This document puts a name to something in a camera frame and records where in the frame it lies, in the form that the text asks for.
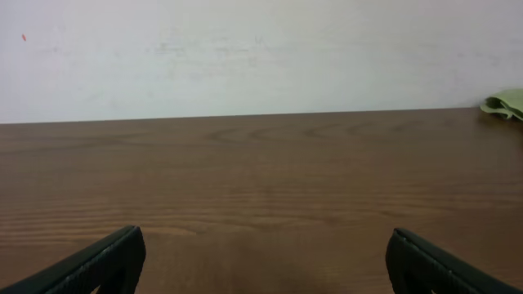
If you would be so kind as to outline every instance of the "brown tabletop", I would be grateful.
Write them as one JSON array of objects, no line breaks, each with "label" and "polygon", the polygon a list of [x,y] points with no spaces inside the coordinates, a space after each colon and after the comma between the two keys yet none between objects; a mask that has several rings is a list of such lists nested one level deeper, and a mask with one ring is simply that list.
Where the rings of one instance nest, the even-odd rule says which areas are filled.
[{"label": "brown tabletop", "polygon": [[392,293],[396,226],[523,288],[522,131],[478,109],[0,125],[0,287],[133,224],[139,293]]}]

